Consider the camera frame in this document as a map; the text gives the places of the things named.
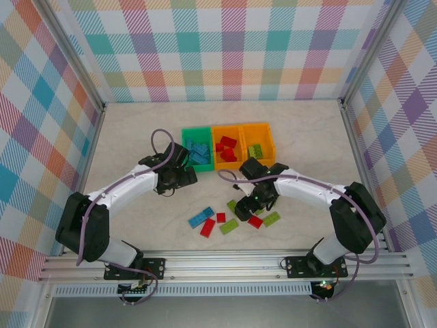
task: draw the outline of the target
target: table surface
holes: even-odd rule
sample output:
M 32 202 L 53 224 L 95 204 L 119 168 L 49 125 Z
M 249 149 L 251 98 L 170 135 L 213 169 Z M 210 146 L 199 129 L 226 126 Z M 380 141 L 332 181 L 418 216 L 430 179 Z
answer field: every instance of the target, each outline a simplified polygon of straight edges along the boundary
M 247 122 L 270 123 L 277 162 L 326 182 L 359 181 L 335 100 L 133 103 L 109 105 L 85 192 L 109 185 L 153 154 L 150 135 L 155 128 L 167 129 L 180 143 L 183 128 Z M 167 144 L 166 135 L 156 135 L 158 151 Z M 281 219 L 270 227 L 257 230 L 238 220 L 239 227 L 225 236 L 216 224 L 209 238 L 202 237 L 201 226 L 192 229 L 188 220 L 208 206 L 226 212 L 230 220 L 236 216 L 226 203 L 243 194 L 216 172 L 197 177 L 197 184 L 172 197 L 149 192 L 133 200 L 111 220 L 111 237 L 149 250 L 308 249 L 333 231 L 325 210 L 280 197 L 274 210 Z

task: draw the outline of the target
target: red lego brick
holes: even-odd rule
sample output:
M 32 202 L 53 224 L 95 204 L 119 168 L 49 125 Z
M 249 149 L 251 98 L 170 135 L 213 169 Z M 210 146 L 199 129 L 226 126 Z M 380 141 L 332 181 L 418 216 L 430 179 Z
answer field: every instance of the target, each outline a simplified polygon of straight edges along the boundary
M 226 222 L 226 213 L 217 213 L 217 223 Z
M 234 154 L 234 150 L 232 148 L 225 149 L 221 152 L 220 157 L 227 162 L 236 162 L 237 158 Z
M 225 150 L 225 145 L 222 143 L 216 143 L 216 152 L 222 152 Z
M 203 225 L 202 231 L 200 232 L 200 235 L 209 238 L 211 231 L 213 227 L 215 226 L 216 222 L 213 219 L 206 219 L 205 224 Z
M 235 146 L 237 146 L 237 141 L 235 139 L 226 137 L 225 135 L 221 137 L 220 143 L 230 148 L 235 148 Z
M 255 215 L 253 215 L 247 222 L 251 226 L 254 226 L 257 229 L 259 229 L 259 227 L 262 226 L 262 220 L 259 217 L 256 217 Z

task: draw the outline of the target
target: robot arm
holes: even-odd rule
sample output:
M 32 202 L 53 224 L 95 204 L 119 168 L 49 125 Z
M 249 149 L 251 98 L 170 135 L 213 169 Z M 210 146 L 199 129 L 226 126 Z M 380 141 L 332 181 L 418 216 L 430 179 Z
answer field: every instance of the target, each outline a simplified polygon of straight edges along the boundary
M 347 200 L 333 190 L 340 191 L 359 205 L 375 234 L 386 224 L 378 205 L 360 183 L 353 182 L 350 186 L 332 185 L 303 176 L 279 163 L 269 169 L 254 158 L 247 160 L 240 172 L 247 180 L 280 175 L 279 178 L 256 182 L 250 188 L 247 183 L 234 185 L 234 188 L 246 193 L 236 206 L 236 214 L 241 221 L 247 221 L 251 213 L 261 208 L 270 210 L 279 196 L 297 198 L 330 211 L 335 232 L 315 244 L 307 254 L 308 267 L 316 274 L 339 257 L 348 253 L 363 253 L 372 242 L 371 232 L 363 218 Z
M 174 144 L 171 159 L 165 165 L 142 173 L 164 162 L 170 152 L 171 145 L 164 154 L 141 159 L 132 171 L 99 191 L 89 195 L 73 193 L 64 208 L 56 231 L 56 240 L 78 254 L 83 216 L 90 204 L 99 197 L 89 213 L 83 259 L 88 262 L 99 260 L 140 269 L 143 254 L 132 245 L 111 238 L 109 220 L 135 198 L 148 191 L 155 190 L 157 194 L 162 195 L 167 190 L 179 189 L 197 182 L 194 169 L 185 168 L 184 165 L 188 150 L 177 143 Z

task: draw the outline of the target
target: marble surface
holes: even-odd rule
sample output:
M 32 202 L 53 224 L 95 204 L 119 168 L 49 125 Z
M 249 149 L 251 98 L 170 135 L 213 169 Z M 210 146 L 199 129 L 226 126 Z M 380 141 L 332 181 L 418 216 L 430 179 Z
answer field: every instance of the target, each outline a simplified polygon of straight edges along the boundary
M 359 181 L 334 100 L 162 102 L 109 105 L 85 191 L 110 184 L 153 154 L 150 135 L 155 128 L 167 129 L 181 142 L 182 128 L 246 122 L 270 123 L 277 162 L 326 182 Z M 158 151 L 167 146 L 166 138 L 156 135 Z M 111 236 L 140 249 L 308 249 L 333 231 L 328 212 L 282 197 L 274 208 L 282 219 L 269 228 L 256 230 L 238 221 L 240 226 L 223 236 L 216 224 L 204 238 L 201 226 L 191 229 L 187 221 L 208 206 L 232 219 L 226 203 L 243 194 L 216 172 L 199 173 L 198 179 L 170 198 L 155 192 L 138 197 L 111 221 Z

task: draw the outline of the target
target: blue lego brick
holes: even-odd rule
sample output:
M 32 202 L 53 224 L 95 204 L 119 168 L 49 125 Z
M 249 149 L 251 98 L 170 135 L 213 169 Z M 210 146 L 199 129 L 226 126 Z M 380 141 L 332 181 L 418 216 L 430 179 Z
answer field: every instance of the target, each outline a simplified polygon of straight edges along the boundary
M 208 217 L 205 215 L 205 213 L 201 212 L 195 217 L 192 217 L 188 220 L 188 223 L 190 224 L 191 228 L 194 229 L 197 226 L 200 226 L 203 222 L 206 221 Z
M 191 138 L 186 138 L 186 149 L 189 152 L 193 149 L 193 140 Z
M 197 164 L 208 164 L 208 159 L 200 156 L 197 153 L 193 153 L 189 156 L 189 159 Z
M 214 215 L 214 211 L 213 211 L 212 208 L 210 208 L 210 207 L 205 208 L 205 209 L 203 210 L 203 213 L 204 213 L 204 215 L 205 215 L 206 217 L 211 217 L 212 215 Z
M 203 144 L 199 144 L 199 143 L 195 143 L 193 145 L 193 150 L 199 154 L 200 156 L 205 155 L 206 153 L 208 153 L 208 146 Z

